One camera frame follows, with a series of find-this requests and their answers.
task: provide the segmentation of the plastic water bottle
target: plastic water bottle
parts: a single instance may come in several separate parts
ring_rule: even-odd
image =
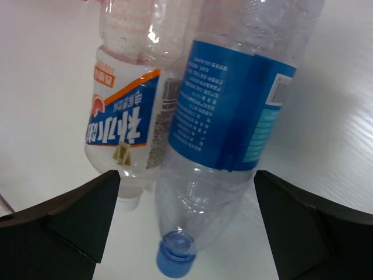
[[[137,207],[143,189],[151,189],[159,174],[191,47],[185,35],[191,32],[192,3],[101,3],[103,45],[96,53],[85,152],[100,173],[119,171],[118,201],[127,210]],[[166,26],[174,26],[173,33]]]
[[[240,207],[322,7],[205,1],[156,185],[164,275],[187,274]]]

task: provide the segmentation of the bottle label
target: bottle label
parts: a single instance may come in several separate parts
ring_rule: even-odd
[[[194,41],[170,145],[210,168],[253,169],[295,70],[260,55]]]
[[[158,166],[180,87],[170,72],[122,62],[97,50],[86,143],[111,148],[102,156],[119,165]]]

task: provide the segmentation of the white table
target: white table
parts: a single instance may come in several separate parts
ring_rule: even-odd
[[[97,5],[0,1],[0,193],[21,210],[96,177],[83,142],[98,37]],[[326,0],[260,167],[373,213],[373,2]],[[151,194],[117,209],[95,280],[165,279]],[[186,279],[277,280],[253,186]]]

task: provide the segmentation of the blue bottle cap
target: blue bottle cap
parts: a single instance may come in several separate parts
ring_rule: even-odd
[[[159,243],[157,265],[160,272],[170,278],[181,278],[188,274],[196,258],[189,254],[194,240],[181,232],[170,232]]]

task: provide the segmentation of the orange and blue label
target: orange and blue label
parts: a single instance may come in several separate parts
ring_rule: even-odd
[[[145,146],[160,70],[150,71],[108,98],[93,95],[86,142],[89,145]],[[112,88],[115,77],[95,67],[96,81]]]

